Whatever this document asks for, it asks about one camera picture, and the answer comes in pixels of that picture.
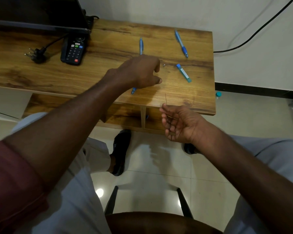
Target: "red sleeve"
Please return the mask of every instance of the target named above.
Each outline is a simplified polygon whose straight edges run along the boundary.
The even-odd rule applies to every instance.
[[[47,210],[46,197],[41,177],[0,141],[0,232],[13,232]]]

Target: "chair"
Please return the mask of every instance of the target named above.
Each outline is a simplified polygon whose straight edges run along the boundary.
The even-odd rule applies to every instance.
[[[117,191],[118,186],[115,186],[104,211],[107,223],[113,234],[223,233],[218,229],[193,219],[191,210],[180,188],[177,189],[177,193],[183,216],[160,212],[124,212],[113,214]]]

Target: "forearm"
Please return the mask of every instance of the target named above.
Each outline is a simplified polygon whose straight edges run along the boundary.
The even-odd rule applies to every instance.
[[[69,167],[86,138],[125,86],[101,80],[4,143],[26,159],[52,188]]]
[[[234,185],[268,228],[293,232],[293,183],[214,125],[208,124],[204,134],[210,141],[194,145]]]

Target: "black baseboard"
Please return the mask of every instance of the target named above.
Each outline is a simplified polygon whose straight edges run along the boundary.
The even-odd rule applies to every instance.
[[[293,91],[289,90],[277,90],[269,88],[261,88],[254,86],[245,86],[245,85],[233,85],[225,83],[215,82],[215,90],[241,93],[241,94],[254,94],[261,96],[277,97],[277,98],[289,98],[293,99]]]

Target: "black shoe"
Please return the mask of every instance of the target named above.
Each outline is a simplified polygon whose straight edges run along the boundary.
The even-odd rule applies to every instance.
[[[185,143],[183,149],[187,154],[195,154],[194,152],[195,146],[192,145],[191,143]]]
[[[124,172],[126,152],[130,144],[131,130],[122,130],[114,139],[113,153],[116,165],[112,174],[120,176]]]

